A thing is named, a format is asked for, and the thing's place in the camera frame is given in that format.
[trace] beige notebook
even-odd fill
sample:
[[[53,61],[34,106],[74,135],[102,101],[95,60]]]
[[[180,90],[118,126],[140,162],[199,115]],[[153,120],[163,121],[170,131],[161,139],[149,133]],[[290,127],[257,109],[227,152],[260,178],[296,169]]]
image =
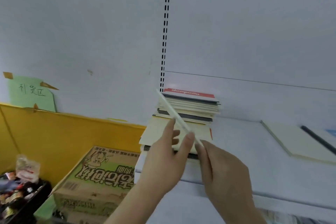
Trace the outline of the beige notebook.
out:
[[[170,119],[152,116],[147,125],[147,128],[145,129],[144,133],[141,136],[139,143],[151,146],[153,143],[159,140],[169,120]],[[212,141],[210,128],[207,125],[192,122],[187,122],[187,124],[191,128],[191,130],[195,133],[195,137],[209,142]],[[183,129],[180,128],[177,122],[175,123],[174,129],[179,129],[181,131],[180,135],[176,137],[180,139],[179,143],[177,145],[173,145],[174,150],[179,150],[181,142],[186,133],[183,131]],[[192,147],[190,152],[197,154],[195,145]]]
[[[262,124],[290,156],[336,164],[336,155],[301,128],[266,121]]]

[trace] cartoon character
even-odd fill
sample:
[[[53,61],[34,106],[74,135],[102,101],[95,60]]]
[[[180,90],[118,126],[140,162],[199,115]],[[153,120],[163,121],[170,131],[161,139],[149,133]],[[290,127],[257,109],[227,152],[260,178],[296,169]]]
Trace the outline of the cartoon character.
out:
[[[103,163],[104,161],[106,163],[108,161],[105,155],[106,155],[106,152],[101,152],[101,151],[95,152],[91,157],[89,157],[88,162],[86,162],[86,165],[89,168],[100,167],[101,163]]]

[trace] brown tape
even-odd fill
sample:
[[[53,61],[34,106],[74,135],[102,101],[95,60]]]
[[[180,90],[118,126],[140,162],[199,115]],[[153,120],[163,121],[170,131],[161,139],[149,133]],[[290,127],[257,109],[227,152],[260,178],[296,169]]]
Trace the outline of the brown tape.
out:
[[[6,78],[6,79],[13,79],[13,74],[11,72],[3,72],[3,76]]]
[[[55,87],[51,86],[50,84],[48,84],[46,82],[41,82],[40,86],[46,87],[46,88],[49,88],[49,89],[53,89],[53,90],[59,90],[58,88],[55,88]]]

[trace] barcode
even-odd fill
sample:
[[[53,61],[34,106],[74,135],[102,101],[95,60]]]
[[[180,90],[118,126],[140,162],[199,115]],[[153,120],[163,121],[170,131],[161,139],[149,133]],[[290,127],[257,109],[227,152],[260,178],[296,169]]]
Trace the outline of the barcode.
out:
[[[63,186],[63,188],[69,189],[69,190],[75,190],[77,189],[77,187],[78,187],[78,184],[74,182],[66,182]]]

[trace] person's right arm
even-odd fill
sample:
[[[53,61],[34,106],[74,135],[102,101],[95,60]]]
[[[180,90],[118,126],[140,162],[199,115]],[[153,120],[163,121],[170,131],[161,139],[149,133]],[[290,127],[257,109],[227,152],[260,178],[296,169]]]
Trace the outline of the person's right arm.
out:
[[[266,224],[254,206],[248,168],[229,152],[202,143],[196,150],[205,192],[226,224]]]

